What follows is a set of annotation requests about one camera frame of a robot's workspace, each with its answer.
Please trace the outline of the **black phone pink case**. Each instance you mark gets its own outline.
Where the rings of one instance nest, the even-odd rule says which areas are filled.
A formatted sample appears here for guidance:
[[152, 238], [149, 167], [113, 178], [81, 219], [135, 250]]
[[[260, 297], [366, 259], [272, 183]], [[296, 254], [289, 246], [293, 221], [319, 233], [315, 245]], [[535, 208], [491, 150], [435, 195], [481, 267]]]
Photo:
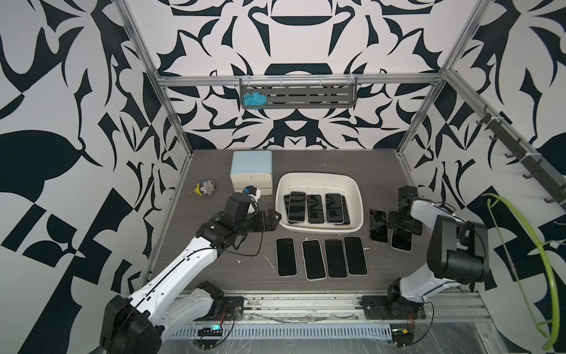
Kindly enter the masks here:
[[279, 277], [294, 277], [297, 275], [296, 253], [294, 240], [290, 237], [276, 240], [277, 274]]

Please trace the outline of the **white plastic storage tub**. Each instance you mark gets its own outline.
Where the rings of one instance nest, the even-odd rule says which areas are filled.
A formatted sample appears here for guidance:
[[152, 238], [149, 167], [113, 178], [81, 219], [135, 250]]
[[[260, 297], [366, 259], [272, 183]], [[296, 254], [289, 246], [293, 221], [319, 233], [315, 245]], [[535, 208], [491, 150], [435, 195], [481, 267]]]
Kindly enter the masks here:
[[[344, 197], [349, 223], [311, 224], [308, 221], [291, 223], [287, 217], [284, 196], [292, 192], [304, 192], [307, 195], [337, 193]], [[280, 178], [275, 197], [275, 210], [282, 215], [280, 226], [292, 232], [323, 235], [345, 235], [358, 232], [364, 224], [364, 208], [360, 188], [357, 182], [345, 175], [331, 173], [287, 173]]]

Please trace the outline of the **black phone white case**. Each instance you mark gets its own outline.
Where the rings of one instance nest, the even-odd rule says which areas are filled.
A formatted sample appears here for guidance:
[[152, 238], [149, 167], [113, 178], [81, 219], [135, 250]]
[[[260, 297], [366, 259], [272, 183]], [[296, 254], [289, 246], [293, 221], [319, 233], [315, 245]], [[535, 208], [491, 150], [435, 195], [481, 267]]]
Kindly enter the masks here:
[[346, 267], [346, 257], [344, 254], [342, 240], [325, 240], [324, 248], [327, 258], [328, 276], [333, 279], [346, 278], [348, 271]]

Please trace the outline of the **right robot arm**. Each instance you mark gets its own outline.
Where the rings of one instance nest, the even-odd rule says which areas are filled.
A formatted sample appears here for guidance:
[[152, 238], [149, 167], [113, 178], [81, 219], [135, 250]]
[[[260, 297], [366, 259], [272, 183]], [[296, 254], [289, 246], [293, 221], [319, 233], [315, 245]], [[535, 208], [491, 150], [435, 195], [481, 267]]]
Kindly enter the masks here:
[[483, 283], [491, 276], [488, 228], [459, 217], [446, 204], [419, 197], [416, 187], [399, 188], [398, 211], [390, 213], [388, 223], [392, 237], [412, 240], [423, 229], [430, 233], [424, 265], [389, 286], [389, 311], [417, 312], [446, 289]]

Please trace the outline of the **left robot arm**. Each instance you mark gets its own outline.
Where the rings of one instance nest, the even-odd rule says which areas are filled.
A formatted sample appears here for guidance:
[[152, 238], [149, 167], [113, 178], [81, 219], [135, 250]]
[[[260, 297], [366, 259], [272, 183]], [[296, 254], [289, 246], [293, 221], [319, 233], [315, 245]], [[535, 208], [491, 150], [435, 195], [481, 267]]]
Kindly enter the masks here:
[[163, 271], [130, 296], [115, 296], [104, 312], [100, 346], [107, 353], [157, 353], [171, 335], [197, 319], [221, 312], [224, 293], [203, 282], [183, 299], [181, 292], [236, 240], [277, 229], [279, 212], [259, 209], [259, 190], [235, 193], [224, 209], [203, 223], [188, 245]]

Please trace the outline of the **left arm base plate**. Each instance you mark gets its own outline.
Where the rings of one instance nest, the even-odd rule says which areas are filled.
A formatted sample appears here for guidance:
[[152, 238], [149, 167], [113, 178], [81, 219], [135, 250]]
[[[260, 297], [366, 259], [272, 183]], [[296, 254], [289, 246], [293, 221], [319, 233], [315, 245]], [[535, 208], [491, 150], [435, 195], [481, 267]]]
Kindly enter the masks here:
[[243, 318], [245, 299], [243, 296], [224, 296], [221, 300], [215, 300], [209, 312], [210, 320], [236, 320]]

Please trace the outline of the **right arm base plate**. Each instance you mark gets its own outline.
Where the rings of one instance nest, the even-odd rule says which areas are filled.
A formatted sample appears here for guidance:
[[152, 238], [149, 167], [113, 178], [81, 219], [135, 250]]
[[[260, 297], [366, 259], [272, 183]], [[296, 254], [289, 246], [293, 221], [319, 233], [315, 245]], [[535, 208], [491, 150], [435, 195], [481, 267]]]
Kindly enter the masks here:
[[418, 319], [424, 304], [412, 302], [402, 297], [393, 301], [387, 296], [365, 295], [361, 297], [360, 306], [366, 319], [391, 320], [409, 319], [411, 315]]

